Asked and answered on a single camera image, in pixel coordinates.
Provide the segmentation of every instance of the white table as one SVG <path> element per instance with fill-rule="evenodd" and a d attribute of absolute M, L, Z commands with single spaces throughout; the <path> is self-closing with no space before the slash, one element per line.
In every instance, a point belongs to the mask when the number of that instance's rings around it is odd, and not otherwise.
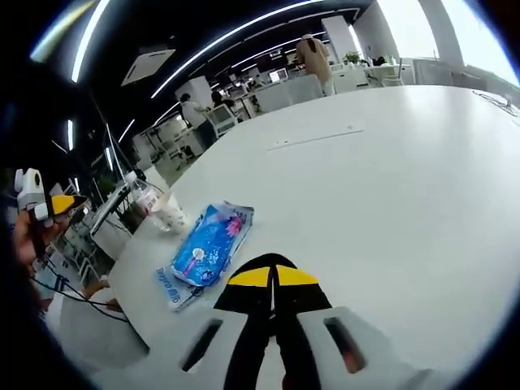
<path fill-rule="evenodd" d="M 386 333 L 404 360 L 454 371 L 493 342 L 518 293 L 518 167 L 511 116 L 469 89 L 409 86 L 241 123 L 173 190 L 193 216 L 222 200 L 255 207 L 226 276 L 260 254 L 283 254 L 333 305 Z M 153 276 L 177 245 L 146 221 L 110 274 L 152 348 L 178 318 Z M 211 306 L 223 285 L 187 310 Z"/>

